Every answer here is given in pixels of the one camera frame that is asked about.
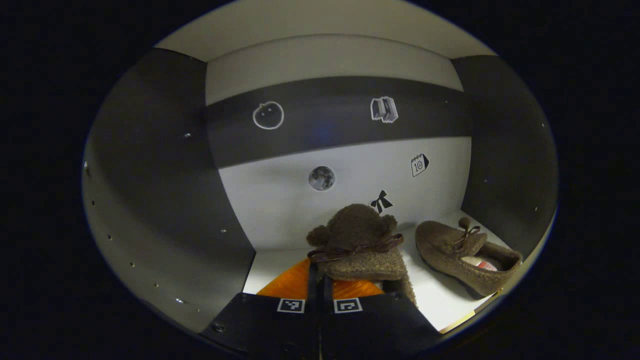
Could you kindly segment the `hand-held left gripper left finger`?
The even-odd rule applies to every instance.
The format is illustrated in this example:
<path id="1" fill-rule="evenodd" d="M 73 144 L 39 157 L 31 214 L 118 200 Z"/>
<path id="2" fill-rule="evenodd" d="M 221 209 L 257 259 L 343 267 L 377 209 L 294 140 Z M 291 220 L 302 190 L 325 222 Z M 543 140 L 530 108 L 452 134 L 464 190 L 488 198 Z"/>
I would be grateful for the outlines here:
<path id="1" fill-rule="evenodd" d="M 238 292 L 199 338 L 225 358 L 318 358 L 317 266 L 303 260 L 300 296 Z"/>

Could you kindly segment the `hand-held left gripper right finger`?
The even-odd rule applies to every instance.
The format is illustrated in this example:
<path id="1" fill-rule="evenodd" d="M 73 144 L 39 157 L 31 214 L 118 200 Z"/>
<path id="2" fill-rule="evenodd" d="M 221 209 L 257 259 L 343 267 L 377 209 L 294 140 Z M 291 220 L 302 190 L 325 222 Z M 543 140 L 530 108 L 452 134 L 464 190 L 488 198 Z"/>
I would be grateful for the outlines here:
<path id="1" fill-rule="evenodd" d="M 322 278 L 320 348 L 323 358 L 415 358 L 442 339 L 402 289 L 384 281 L 383 294 L 336 300 L 333 282 Z"/>

